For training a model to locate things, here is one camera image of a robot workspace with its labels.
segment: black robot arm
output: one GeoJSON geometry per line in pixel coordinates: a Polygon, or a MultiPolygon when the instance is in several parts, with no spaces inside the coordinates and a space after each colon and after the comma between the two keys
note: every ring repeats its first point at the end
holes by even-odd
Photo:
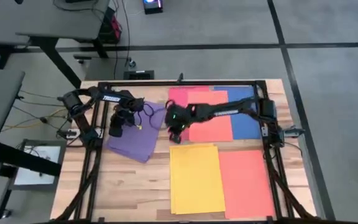
{"type": "Polygon", "coordinates": [[[114,91],[95,86],[71,91],[62,97],[58,97],[58,100],[63,102],[70,117],[77,124],[80,130],[80,140],[84,146],[92,146],[95,144],[95,140],[98,139],[97,132],[85,118],[85,111],[91,109],[97,100],[118,103],[116,108],[116,114],[118,115],[113,115],[109,131],[110,133],[118,133],[116,134],[118,137],[121,136],[119,135],[120,130],[122,133],[121,126],[126,123],[131,124],[133,114],[142,111],[144,106],[143,98],[134,98],[127,90],[114,91]],[[80,100],[81,95],[89,96],[90,99],[84,104],[80,100]]]}
{"type": "Polygon", "coordinates": [[[170,140],[175,143],[180,143],[181,132],[189,128],[191,124],[209,121],[217,116],[240,113],[248,114],[251,118],[265,124],[272,124],[276,121],[274,101],[266,99],[255,101],[254,98],[244,98],[217,105],[209,105],[206,103],[189,104],[186,108],[171,103],[167,107],[165,124],[170,132],[170,140]],[[259,108],[258,113],[252,108],[253,103],[257,104],[259,108]]]}

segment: purple cloth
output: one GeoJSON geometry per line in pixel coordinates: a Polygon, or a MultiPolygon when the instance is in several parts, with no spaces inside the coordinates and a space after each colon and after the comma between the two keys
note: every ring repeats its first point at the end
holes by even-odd
{"type": "MultiPolygon", "coordinates": [[[[143,163],[147,162],[154,152],[159,133],[158,129],[165,117],[164,105],[147,101],[145,103],[150,105],[154,111],[158,110],[151,119],[154,128],[150,125],[149,117],[142,111],[139,113],[142,118],[142,129],[137,126],[123,125],[122,136],[119,138],[110,136],[107,141],[108,149],[143,163]]],[[[145,105],[144,110],[147,114],[152,114],[149,106],[145,105]]],[[[135,124],[139,124],[139,122],[139,116],[135,114],[135,124]]]]}

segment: table leg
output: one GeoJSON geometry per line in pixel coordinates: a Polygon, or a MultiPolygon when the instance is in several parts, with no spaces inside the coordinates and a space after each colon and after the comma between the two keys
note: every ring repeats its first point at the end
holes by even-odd
{"type": "Polygon", "coordinates": [[[107,52],[103,48],[102,42],[99,40],[99,38],[92,40],[93,46],[95,47],[96,51],[98,52],[98,55],[100,58],[109,58],[107,55],[107,52]]]}
{"type": "Polygon", "coordinates": [[[48,58],[56,65],[56,67],[63,73],[67,80],[73,84],[75,88],[80,88],[81,80],[71,69],[70,66],[62,59],[60,54],[57,52],[55,46],[58,38],[52,37],[31,37],[31,41],[34,45],[39,46],[48,58]]]}
{"type": "Polygon", "coordinates": [[[58,177],[62,165],[0,143],[0,162],[58,177]]]}

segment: wooden table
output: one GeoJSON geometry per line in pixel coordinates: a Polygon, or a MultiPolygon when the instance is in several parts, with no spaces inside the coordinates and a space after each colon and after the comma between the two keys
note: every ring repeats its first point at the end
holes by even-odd
{"type": "MultiPolygon", "coordinates": [[[[293,121],[282,81],[269,79],[266,80],[266,83],[269,98],[276,103],[279,125],[284,128],[291,126],[293,121]]],[[[81,87],[88,88],[97,85],[98,82],[83,82],[81,87]]],[[[170,86],[117,87],[119,90],[129,90],[136,98],[144,97],[145,100],[156,103],[167,101],[169,88],[170,86]]],[[[88,98],[84,96],[81,100],[87,101],[88,98]]],[[[112,112],[112,105],[110,105],[108,123],[112,112]]],[[[86,112],[89,122],[91,121],[92,113],[92,110],[86,112]]],[[[296,139],[286,139],[286,141],[298,144],[296,139]]],[[[259,139],[214,143],[219,151],[263,149],[262,141],[259,139]]],[[[107,222],[226,220],[224,212],[191,215],[171,214],[169,146],[172,144],[168,140],[167,131],[160,131],[155,152],[146,164],[141,164],[108,149],[103,149],[94,201],[93,220],[97,220],[99,217],[104,217],[107,222]]],[[[315,215],[313,199],[299,149],[286,145],[281,148],[281,152],[290,190],[306,210],[315,215]]],[[[84,156],[84,148],[68,148],[66,150],[51,218],[59,216],[77,193],[84,156]]],[[[84,197],[82,217],[85,217],[87,198],[84,197]]],[[[283,213],[286,214],[285,204],[283,200],[281,201],[283,213]]],[[[266,220],[266,218],[252,217],[245,220],[266,220]]]]}

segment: red paper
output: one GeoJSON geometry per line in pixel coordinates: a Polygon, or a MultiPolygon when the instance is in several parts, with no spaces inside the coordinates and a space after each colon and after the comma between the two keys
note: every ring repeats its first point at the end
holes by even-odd
{"type": "Polygon", "coordinates": [[[220,152],[226,218],[274,216],[262,151],[220,152]]]}
{"type": "MultiPolygon", "coordinates": [[[[227,91],[189,91],[188,103],[227,103],[227,91]]],[[[230,116],[215,117],[203,123],[193,123],[189,130],[192,142],[233,141],[230,116]]]]}
{"type": "MultiPolygon", "coordinates": [[[[209,86],[184,86],[184,87],[170,88],[168,91],[168,98],[169,100],[175,101],[175,103],[180,106],[187,107],[188,91],[209,91],[209,86]]],[[[189,129],[185,129],[181,133],[181,139],[189,140],[189,129]]]]}

